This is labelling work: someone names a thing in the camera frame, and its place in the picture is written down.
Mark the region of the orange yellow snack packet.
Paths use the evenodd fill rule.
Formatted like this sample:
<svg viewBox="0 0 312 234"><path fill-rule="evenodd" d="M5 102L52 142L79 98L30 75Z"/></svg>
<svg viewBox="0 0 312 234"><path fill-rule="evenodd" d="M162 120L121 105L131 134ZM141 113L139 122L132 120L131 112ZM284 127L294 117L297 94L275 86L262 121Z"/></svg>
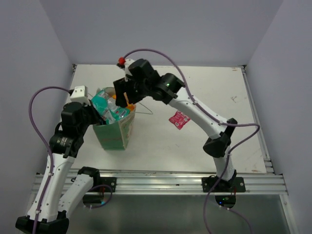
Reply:
<svg viewBox="0 0 312 234"><path fill-rule="evenodd" d="M133 111L136 106L134 104L127 104L127 106L125 108L123 107L120 107L120 106L117 106L116 104L116 95L115 94L108 94L109 95L109 98L107 100L107 105L110 109L111 112L115 113L115 114L118 114L122 111Z"/></svg>

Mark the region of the teal candy packet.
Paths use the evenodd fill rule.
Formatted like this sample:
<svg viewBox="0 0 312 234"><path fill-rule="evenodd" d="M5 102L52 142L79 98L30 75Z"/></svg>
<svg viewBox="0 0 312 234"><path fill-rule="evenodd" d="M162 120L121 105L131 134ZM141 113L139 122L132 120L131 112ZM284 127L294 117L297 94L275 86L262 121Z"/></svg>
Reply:
<svg viewBox="0 0 312 234"><path fill-rule="evenodd" d="M118 122L130 114L129 109L116 105L116 93L113 87L98 89L91 102L106 125Z"/></svg>

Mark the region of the green paper bag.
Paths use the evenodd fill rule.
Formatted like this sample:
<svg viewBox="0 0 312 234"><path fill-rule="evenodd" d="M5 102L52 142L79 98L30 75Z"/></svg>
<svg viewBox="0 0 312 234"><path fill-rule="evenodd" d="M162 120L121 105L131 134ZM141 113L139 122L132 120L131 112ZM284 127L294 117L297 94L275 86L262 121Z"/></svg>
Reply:
<svg viewBox="0 0 312 234"><path fill-rule="evenodd" d="M118 122L106 125L102 118L99 124L93 126L95 135L104 150L125 150L127 148L136 113L137 107Z"/></svg>

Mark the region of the pink snack packet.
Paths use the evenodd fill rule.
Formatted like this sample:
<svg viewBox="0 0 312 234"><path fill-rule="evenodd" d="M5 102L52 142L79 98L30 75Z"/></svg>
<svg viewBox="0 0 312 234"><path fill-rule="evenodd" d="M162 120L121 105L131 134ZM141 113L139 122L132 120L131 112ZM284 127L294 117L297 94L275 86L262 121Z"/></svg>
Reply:
<svg viewBox="0 0 312 234"><path fill-rule="evenodd" d="M176 111L176 113L169 118L169 121L179 130L181 130L190 120L191 119L181 111Z"/></svg>

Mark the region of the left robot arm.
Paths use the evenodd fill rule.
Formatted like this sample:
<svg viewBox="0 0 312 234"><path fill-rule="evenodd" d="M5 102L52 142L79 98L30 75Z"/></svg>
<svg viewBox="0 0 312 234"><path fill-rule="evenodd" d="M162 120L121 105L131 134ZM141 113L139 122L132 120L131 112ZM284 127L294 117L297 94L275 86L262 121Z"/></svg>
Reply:
<svg viewBox="0 0 312 234"><path fill-rule="evenodd" d="M92 104L70 102L63 107L61 122L49 142L46 170L37 196L27 215L17 219L17 229L25 234L67 232L69 218L83 196L101 187L99 170L82 167L70 188L62 192L88 127L99 122Z"/></svg>

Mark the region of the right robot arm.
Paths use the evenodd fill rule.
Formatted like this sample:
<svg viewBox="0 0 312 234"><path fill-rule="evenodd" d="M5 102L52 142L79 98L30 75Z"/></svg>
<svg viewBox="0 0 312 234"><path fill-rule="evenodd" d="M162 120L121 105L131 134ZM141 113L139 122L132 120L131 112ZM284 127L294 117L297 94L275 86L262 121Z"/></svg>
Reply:
<svg viewBox="0 0 312 234"><path fill-rule="evenodd" d="M217 185L222 191L234 186L236 171L229 158L231 136L236 120L217 119L216 114L208 116L209 108L199 108L200 101L187 93L186 84L171 73L160 75L145 59L120 58L117 66L124 70L125 76L114 81L116 105L122 108L136 104L145 97L163 102L189 117L208 136L203 150L212 156L216 166Z"/></svg>

